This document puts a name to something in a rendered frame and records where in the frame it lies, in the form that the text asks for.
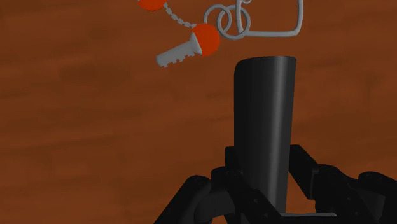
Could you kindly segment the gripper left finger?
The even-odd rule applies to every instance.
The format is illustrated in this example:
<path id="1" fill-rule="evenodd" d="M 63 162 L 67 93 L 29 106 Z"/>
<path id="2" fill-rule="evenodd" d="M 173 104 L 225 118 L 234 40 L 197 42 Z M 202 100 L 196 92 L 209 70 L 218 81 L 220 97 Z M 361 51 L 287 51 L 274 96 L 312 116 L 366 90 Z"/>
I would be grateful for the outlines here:
<path id="1" fill-rule="evenodd" d="M 259 190 L 242 177 L 233 146 L 225 148 L 225 165 L 211 171 L 211 178 L 190 176 L 154 224 L 211 224 L 224 216 L 229 224 L 285 224 L 285 220 Z"/>

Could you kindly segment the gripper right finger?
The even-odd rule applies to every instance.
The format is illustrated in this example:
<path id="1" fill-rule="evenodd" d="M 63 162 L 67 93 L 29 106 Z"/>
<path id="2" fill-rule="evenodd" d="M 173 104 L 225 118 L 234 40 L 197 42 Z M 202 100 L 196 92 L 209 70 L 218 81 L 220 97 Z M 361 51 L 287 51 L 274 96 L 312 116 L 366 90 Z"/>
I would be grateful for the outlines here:
<path id="1" fill-rule="evenodd" d="M 318 213 L 333 213 L 327 224 L 397 224 L 397 180 L 373 171 L 358 178 L 317 163 L 300 145 L 290 146 L 289 173 Z"/>

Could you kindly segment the dark grey rounded bar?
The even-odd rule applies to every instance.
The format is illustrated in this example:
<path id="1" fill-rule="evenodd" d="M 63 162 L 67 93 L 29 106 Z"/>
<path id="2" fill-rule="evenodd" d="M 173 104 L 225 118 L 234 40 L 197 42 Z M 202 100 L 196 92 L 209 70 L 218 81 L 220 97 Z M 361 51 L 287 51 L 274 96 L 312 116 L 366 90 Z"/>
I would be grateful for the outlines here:
<path id="1" fill-rule="evenodd" d="M 254 57 L 234 71 L 234 147 L 244 180 L 286 210 L 296 59 Z"/>

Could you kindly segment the grey keyring with orange keys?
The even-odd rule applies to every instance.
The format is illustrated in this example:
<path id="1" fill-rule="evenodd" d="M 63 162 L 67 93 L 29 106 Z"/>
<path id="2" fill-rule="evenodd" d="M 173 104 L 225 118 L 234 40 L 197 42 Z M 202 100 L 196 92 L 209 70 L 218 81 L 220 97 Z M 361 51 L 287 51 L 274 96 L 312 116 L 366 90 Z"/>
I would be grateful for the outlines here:
<path id="1" fill-rule="evenodd" d="M 214 4 L 203 16 L 201 24 L 193 24 L 179 18 L 169 7 L 167 0 L 136 0 L 138 5 L 146 11 L 164 9 L 165 12 L 179 25 L 191 29 L 190 38 L 164 53 L 156 56 L 156 63 L 160 67 L 167 67 L 170 63 L 182 62 L 186 57 L 195 55 L 212 55 L 219 47 L 220 37 L 237 41 L 246 36 L 261 38 L 290 38 L 300 33 L 303 24 L 303 0 L 297 1 L 297 21 L 290 31 L 252 31 L 251 17 L 244 4 L 252 0 L 235 0 L 230 6 Z"/>

